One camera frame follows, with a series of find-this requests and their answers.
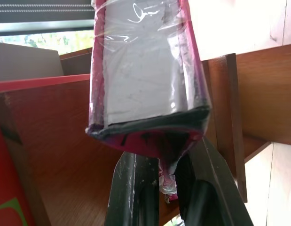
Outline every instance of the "plastic wrap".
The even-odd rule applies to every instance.
[[[187,0],[95,0],[89,127],[110,146],[156,157],[165,175],[210,112]]]

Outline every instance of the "clear plastic film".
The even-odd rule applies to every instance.
[[[187,0],[94,0],[89,127],[110,146],[157,157],[164,174],[210,112]]]

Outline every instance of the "wrapped package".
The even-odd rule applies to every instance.
[[[199,140],[210,101],[187,0],[94,0],[87,133],[160,159],[165,176]]]

